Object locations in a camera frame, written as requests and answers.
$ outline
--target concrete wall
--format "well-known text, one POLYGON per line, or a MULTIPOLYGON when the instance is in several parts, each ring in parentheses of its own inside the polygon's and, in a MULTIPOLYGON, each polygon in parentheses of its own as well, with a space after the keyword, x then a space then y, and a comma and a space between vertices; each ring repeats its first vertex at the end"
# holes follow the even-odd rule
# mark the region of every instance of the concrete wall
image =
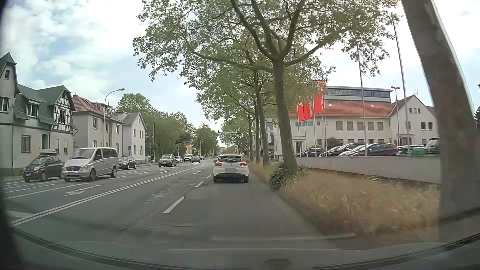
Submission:
POLYGON ((297 158, 299 165, 440 184, 440 156, 297 158))

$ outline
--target arrow road marking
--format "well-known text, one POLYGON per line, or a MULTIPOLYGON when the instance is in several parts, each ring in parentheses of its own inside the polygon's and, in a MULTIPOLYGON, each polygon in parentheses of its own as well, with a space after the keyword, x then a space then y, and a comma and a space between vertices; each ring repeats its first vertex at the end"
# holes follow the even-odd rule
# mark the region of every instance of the arrow road marking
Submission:
POLYGON ((67 194, 65 196, 82 194, 83 192, 85 192, 85 190, 90 189, 90 188, 94 188, 94 187, 98 187, 98 186, 103 186, 103 185, 98 184, 98 185, 89 186, 89 187, 86 187, 86 188, 77 189, 77 190, 74 190, 74 191, 65 192, 65 194, 67 194))

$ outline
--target white car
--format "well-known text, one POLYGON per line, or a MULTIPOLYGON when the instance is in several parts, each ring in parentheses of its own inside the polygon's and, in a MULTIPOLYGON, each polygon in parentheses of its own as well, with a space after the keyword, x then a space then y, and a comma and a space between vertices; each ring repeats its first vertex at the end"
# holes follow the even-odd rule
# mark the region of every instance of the white car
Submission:
POLYGON ((220 155, 214 160, 213 182, 220 180, 233 180, 248 183, 248 160, 244 160, 239 154, 220 155))

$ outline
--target road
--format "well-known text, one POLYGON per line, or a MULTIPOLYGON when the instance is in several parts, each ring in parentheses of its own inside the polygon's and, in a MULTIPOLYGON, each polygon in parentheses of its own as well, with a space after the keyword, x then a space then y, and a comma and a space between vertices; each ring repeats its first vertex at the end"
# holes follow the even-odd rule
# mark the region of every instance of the road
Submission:
POLYGON ((16 229, 107 256, 152 261, 161 249, 334 248, 254 175, 247 184, 213 183, 212 170, 205 160, 94 182, 9 181, 3 190, 16 229))

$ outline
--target street lamp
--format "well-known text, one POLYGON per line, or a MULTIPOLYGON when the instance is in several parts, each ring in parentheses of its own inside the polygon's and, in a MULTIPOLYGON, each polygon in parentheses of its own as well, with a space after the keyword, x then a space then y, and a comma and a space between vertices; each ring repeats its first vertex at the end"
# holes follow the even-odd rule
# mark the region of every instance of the street lamp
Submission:
POLYGON ((398 98, 396 97, 396 91, 399 90, 400 87, 391 86, 390 88, 395 91, 395 106, 396 106, 396 143, 397 143, 397 144, 400 144, 400 120, 399 120, 399 118, 398 118, 398 114, 399 114, 399 111, 398 111, 398 98))
POLYGON ((161 115, 157 115, 153 119, 153 162, 155 162, 155 120, 160 117, 161 115))
MULTIPOLYGON (((103 102, 103 123, 102 123, 103 127, 105 127, 105 114, 106 114, 106 111, 107 111, 107 97, 108 97, 108 95, 110 95, 113 92, 124 91, 124 90, 125 90, 125 88, 120 88, 118 90, 111 91, 110 93, 108 93, 105 96, 105 101, 103 102)), ((106 133, 106 131, 102 135, 102 146, 105 146, 105 133, 106 133)))

